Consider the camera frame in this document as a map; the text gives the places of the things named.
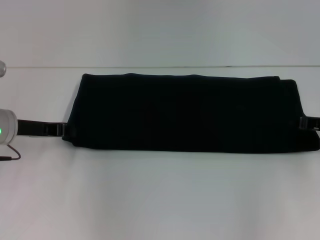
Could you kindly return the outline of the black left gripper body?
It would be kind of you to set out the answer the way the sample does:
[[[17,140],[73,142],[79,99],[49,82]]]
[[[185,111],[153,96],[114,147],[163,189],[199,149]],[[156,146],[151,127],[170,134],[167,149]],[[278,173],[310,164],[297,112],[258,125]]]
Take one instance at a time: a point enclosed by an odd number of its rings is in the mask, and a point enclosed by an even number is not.
[[[18,121],[18,136],[44,137],[46,136],[45,123],[40,121],[22,120]]]

